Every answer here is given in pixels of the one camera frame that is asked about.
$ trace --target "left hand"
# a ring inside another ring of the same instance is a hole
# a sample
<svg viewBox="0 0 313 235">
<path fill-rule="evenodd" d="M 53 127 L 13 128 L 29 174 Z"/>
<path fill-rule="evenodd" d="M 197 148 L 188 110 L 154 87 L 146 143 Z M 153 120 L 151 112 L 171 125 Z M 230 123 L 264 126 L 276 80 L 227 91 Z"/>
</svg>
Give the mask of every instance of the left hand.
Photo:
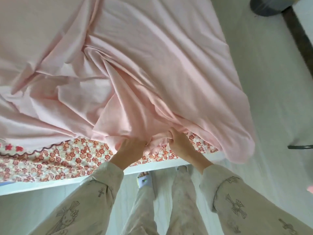
<svg viewBox="0 0 313 235">
<path fill-rule="evenodd" d="M 127 138 L 123 141 L 117 153 L 110 160 L 122 170 L 143 157 L 143 150 L 147 142 L 138 138 Z"/>
</svg>

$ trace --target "white floor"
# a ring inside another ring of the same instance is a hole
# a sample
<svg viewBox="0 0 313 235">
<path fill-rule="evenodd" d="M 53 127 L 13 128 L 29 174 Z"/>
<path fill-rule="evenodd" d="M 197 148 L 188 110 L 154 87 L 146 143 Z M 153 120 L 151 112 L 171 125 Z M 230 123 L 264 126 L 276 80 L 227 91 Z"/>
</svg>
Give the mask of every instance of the white floor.
<svg viewBox="0 0 313 235">
<path fill-rule="evenodd" d="M 245 165 L 222 165 L 279 207 L 313 227 L 313 150 L 288 150 L 292 142 L 313 144 L 313 79 L 281 16 L 259 17 L 249 0 L 212 0 L 241 84 L 248 95 L 257 131 L 255 156 Z M 171 212 L 170 188 L 175 171 L 156 171 L 158 198 L 155 219 L 165 234 Z M 223 234 L 200 194 L 200 175 L 192 179 L 198 207 L 209 234 Z M 77 185 L 0 197 L 0 233 L 25 235 Z M 137 187 L 135 175 L 125 176 L 107 234 L 119 234 L 131 211 Z"/>
</svg>

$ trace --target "foot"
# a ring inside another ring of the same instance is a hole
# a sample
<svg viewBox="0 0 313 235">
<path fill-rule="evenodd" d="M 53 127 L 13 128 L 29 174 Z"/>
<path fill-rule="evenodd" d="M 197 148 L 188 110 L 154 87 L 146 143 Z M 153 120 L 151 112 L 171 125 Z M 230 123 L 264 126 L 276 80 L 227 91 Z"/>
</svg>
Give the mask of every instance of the foot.
<svg viewBox="0 0 313 235">
<path fill-rule="evenodd" d="M 139 189 L 143 186 L 151 186 L 152 187 L 152 177 L 151 174 L 146 171 L 142 172 L 137 176 L 137 184 Z"/>
<path fill-rule="evenodd" d="M 179 166 L 179 167 L 175 167 L 176 171 L 179 172 L 188 172 L 188 167 L 187 166 Z"/>
</svg>

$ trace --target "sleeve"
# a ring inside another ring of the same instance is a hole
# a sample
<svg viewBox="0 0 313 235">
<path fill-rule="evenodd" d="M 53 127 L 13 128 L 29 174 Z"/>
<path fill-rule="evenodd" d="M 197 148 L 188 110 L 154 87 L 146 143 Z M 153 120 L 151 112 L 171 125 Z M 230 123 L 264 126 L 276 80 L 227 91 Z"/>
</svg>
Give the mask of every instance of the sleeve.
<svg viewBox="0 0 313 235">
<path fill-rule="evenodd" d="M 123 176 L 116 165 L 103 163 L 30 235 L 104 235 Z"/>
<path fill-rule="evenodd" d="M 225 234 L 312 234 L 313 229 L 220 165 L 203 171 L 200 189 Z"/>
</svg>

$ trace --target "floor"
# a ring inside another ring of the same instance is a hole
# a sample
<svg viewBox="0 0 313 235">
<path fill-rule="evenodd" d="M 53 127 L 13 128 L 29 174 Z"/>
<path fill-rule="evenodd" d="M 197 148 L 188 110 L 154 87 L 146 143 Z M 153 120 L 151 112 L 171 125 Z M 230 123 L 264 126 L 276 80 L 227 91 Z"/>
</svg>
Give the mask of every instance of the floor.
<svg viewBox="0 0 313 235">
<path fill-rule="evenodd" d="M 290 143 L 313 143 L 313 79 L 282 16 L 259 17 L 249 0 L 212 0 L 247 94 L 258 142 L 245 165 L 221 165 L 243 177 L 248 185 L 304 223 L 313 227 L 313 150 L 288 150 Z M 173 168 L 155 172 L 155 220 L 166 233 L 171 213 Z M 125 176 L 107 234 L 119 234 L 131 211 L 136 175 Z M 199 191 L 200 174 L 192 172 L 197 204 L 209 234 L 223 234 Z M 78 185 L 61 186 L 0 197 L 0 233 L 27 234 Z"/>
</svg>

